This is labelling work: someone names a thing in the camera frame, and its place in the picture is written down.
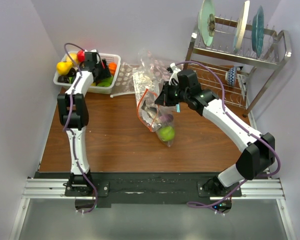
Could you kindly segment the green apple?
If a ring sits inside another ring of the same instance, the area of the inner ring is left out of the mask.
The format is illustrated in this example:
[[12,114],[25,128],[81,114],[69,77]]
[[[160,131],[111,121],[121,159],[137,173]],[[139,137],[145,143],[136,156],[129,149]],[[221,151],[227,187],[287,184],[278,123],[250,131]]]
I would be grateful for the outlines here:
[[165,126],[158,130],[158,136],[163,142],[172,141],[175,138],[175,129],[172,126]]

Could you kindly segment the grey toy fish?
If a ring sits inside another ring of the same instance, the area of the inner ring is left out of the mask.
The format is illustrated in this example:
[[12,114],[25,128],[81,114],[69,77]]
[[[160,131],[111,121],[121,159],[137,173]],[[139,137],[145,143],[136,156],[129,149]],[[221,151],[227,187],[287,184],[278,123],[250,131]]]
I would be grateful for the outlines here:
[[161,114],[158,112],[156,107],[148,106],[146,101],[143,101],[141,105],[141,116],[142,119],[149,125],[162,125]]

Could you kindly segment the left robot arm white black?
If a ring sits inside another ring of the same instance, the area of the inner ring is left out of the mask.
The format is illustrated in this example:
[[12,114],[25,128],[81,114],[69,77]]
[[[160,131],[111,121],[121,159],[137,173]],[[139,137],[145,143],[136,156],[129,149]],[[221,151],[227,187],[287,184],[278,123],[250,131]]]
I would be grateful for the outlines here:
[[111,76],[107,61],[102,59],[96,49],[80,49],[83,57],[76,59],[67,52],[70,69],[65,74],[72,77],[71,85],[65,93],[57,96],[58,116],[70,145],[71,169],[66,183],[68,191],[77,191],[82,196],[97,193],[91,176],[86,149],[86,130],[89,123],[89,111],[85,96],[89,87],[99,80]]

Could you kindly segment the clear bag orange zipper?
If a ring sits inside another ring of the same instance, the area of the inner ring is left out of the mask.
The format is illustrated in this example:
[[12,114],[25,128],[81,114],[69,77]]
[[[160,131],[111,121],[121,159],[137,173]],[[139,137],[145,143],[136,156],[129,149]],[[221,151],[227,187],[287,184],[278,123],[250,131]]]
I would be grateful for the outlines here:
[[168,107],[155,104],[157,97],[158,94],[146,88],[137,102],[137,116],[163,144],[171,147],[176,136],[174,115]]

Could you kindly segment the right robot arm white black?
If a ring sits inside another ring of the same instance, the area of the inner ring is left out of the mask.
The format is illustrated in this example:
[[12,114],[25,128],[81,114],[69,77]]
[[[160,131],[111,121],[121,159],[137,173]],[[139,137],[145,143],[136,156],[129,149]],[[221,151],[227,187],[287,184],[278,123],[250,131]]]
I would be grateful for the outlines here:
[[176,68],[169,72],[172,73],[170,80],[164,83],[155,104],[172,107],[186,103],[222,130],[241,152],[235,164],[204,184],[205,191],[223,197],[232,185],[253,180],[275,162],[275,138],[270,133],[261,134],[250,127],[227,108],[216,93],[202,89],[195,71]]

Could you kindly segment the purple eggplant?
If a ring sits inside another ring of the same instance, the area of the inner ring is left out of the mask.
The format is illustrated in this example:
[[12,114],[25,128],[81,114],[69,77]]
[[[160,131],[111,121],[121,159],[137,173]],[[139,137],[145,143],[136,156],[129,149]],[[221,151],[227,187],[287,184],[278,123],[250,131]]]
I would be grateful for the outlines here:
[[162,122],[172,122],[174,120],[174,117],[172,114],[163,114],[160,116],[160,120]]

